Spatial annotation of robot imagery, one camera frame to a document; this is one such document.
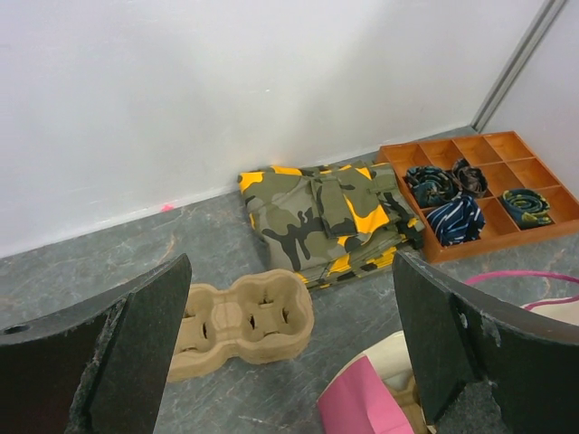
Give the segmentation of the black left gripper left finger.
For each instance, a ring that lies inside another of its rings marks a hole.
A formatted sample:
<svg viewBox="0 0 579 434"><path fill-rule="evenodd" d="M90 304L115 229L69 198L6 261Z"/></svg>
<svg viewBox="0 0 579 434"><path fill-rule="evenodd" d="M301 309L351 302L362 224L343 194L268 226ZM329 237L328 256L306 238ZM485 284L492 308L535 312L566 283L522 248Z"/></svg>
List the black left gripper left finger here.
<svg viewBox="0 0 579 434"><path fill-rule="evenodd" d="M153 432L191 276L182 254L2 329L1 431Z"/></svg>

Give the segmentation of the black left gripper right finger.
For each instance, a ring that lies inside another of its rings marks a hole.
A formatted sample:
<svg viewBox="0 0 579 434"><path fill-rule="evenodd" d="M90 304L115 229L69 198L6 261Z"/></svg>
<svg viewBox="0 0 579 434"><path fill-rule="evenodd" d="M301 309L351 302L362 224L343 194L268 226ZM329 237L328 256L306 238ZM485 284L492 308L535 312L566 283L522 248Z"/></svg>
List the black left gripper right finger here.
<svg viewBox="0 0 579 434"><path fill-rule="evenodd" d="M447 276L406 253L393 264L426 421L440 426L480 385L512 433L578 431L578 327Z"/></svg>

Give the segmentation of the beige pink paper bag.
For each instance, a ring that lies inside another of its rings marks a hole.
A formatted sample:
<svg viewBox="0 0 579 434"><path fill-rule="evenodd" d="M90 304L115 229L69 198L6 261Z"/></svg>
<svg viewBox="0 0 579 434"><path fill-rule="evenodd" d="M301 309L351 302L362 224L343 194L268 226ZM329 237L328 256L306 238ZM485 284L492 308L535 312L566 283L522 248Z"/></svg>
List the beige pink paper bag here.
<svg viewBox="0 0 579 434"><path fill-rule="evenodd" d="M325 432L414 433L386 388L402 389L411 376L403 331L366 348L336 374L318 399Z"/></svg>

